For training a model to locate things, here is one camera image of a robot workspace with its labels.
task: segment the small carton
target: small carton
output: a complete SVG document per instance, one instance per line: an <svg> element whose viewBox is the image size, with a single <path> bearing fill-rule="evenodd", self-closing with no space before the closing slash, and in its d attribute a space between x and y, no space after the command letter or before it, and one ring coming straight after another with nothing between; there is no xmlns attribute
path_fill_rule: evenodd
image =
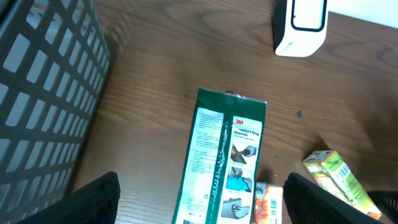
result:
<svg viewBox="0 0 398 224"><path fill-rule="evenodd" d="M381 212L336 151L314 151L303 164L321 188L370 217L380 218Z"/></svg>
<svg viewBox="0 0 398 224"><path fill-rule="evenodd" d="M256 184L254 197L254 223L280 224L282 223L282 194L280 186L260 183Z"/></svg>

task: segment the black object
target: black object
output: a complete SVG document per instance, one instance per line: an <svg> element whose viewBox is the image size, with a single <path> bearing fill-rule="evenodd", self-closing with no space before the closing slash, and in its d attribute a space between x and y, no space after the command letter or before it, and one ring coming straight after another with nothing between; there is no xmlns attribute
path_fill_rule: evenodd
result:
<svg viewBox="0 0 398 224"><path fill-rule="evenodd" d="M120 186L118 175L108 172L52 206L18 224L31 223L100 223L115 222Z"/></svg>
<svg viewBox="0 0 398 224"><path fill-rule="evenodd" d="M392 222L398 223L398 192L371 191L368 195L383 214Z"/></svg>
<svg viewBox="0 0 398 224"><path fill-rule="evenodd" d="M284 200L293 224L380 223L296 173L285 181Z"/></svg>

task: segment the brown wooden surface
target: brown wooden surface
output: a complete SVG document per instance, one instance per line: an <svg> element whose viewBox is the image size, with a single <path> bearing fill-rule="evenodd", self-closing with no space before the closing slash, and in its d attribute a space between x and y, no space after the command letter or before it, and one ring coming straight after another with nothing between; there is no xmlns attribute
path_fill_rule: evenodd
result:
<svg viewBox="0 0 398 224"><path fill-rule="evenodd" d="M311 180L301 161L321 137L366 190L398 190L398 29L330 13L322 47L288 58L274 0L95 3L119 52L75 189L116 171L117 223L171 222L201 86L269 102L259 178Z"/></svg>

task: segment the barcode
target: barcode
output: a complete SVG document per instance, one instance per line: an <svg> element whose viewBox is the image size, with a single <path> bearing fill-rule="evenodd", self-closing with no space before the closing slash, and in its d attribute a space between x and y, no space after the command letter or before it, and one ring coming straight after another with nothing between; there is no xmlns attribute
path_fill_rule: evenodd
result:
<svg viewBox="0 0 398 224"><path fill-rule="evenodd" d="M345 162L343 162L343 164L341 165L340 170L338 171L337 175L340 176L342 179L347 178L348 174L351 171L349 170L347 164Z"/></svg>
<svg viewBox="0 0 398 224"><path fill-rule="evenodd" d="M277 202L276 199L271 199L271 215L276 215Z"/></svg>
<svg viewBox="0 0 398 224"><path fill-rule="evenodd" d="M182 222L182 224L194 224L194 223L191 222L191 221L188 221L188 220L184 220L184 221Z"/></svg>

